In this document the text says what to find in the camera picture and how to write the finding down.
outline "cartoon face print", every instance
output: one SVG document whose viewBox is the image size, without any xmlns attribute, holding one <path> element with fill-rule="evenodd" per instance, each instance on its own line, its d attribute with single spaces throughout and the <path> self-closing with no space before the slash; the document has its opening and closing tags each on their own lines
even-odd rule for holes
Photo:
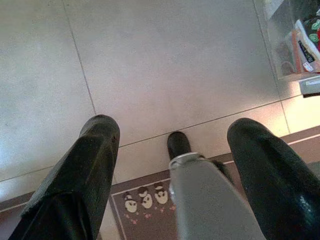
<svg viewBox="0 0 320 240">
<path fill-rule="evenodd" d="M 164 189 L 162 182 L 156 182 L 154 185 L 154 197 L 159 204 L 168 202 L 168 192 Z"/>
<path fill-rule="evenodd" d="M 153 200 L 151 194 L 148 192 L 148 188 L 142 186 L 138 189 L 138 195 L 140 197 L 140 203 L 145 209 L 152 207 Z"/>
<path fill-rule="evenodd" d="M 137 211 L 138 208 L 138 204 L 137 201 L 135 201 L 130 192 L 126 192 L 123 195 L 124 198 L 124 207 L 125 209 L 129 212 L 129 213 L 135 213 Z"/>
</svg>

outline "packaged snack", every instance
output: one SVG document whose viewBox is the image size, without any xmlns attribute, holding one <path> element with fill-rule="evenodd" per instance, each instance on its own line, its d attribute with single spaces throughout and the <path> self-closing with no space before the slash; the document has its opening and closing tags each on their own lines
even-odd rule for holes
<svg viewBox="0 0 320 240">
<path fill-rule="evenodd" d="M 299 58 L 305 71 L 320 72 L 320 16 L 295 23 L 295 37 Z"/>
</svg>

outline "brown doormat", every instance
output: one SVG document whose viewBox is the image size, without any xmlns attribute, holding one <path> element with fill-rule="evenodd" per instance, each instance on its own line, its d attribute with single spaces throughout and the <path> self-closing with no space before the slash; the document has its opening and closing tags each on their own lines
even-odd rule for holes
<svg viewBox="0 0 320 240">
<path fill-rule="evenodd" d="M 307 163 L 320 161 L 320 126 L 282 137 Z M 232 154 L 210 158 L 225 164 L 234 187 L 246 199 Z M 113 185 L 109 202 L 122 240 L 177 240 L 176 208 L 168 170 Z"/>
<path fill-rule="evenodd" d="M 178 239 L 169 183 L 166 170 L 112 186 L 109 202 L 123 240 Z"/>
</svg>

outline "black shoe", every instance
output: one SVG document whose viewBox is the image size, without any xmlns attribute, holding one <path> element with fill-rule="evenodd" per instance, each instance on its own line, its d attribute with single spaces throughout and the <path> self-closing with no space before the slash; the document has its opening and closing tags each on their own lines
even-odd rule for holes
<svg viewBox="0 0 320 240">
<path fill-rule="evenodd" d="M 219 171 L 233 184 L 235 185 L 235 182 L 233 180 L 233 176 L 231 172 L 228 170 L 227 166 L 224 165 L 222 162 L 219 161 L 212 161 L 212 163 L 219 169 Z"/>
<path fill-rule="evenodd" d="M 191 147 L 187 136 L 180 131 L 175 131 L 170 134 L 167 141 L 170 160 L 175 157 L 191 152 Z"/>
</svg>

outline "black boot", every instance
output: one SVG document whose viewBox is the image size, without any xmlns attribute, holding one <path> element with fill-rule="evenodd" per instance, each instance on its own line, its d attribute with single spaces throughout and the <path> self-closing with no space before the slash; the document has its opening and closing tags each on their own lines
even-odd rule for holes
<svg viewBox="0 0 320 240">
<path fill-rule="evenodd" d="M 187 136 L 180 131 L 175 131 L 170 134 L 167 141 L 170 160 L 175 157 L 191 152 L 191 147 Z"/>
</svg>

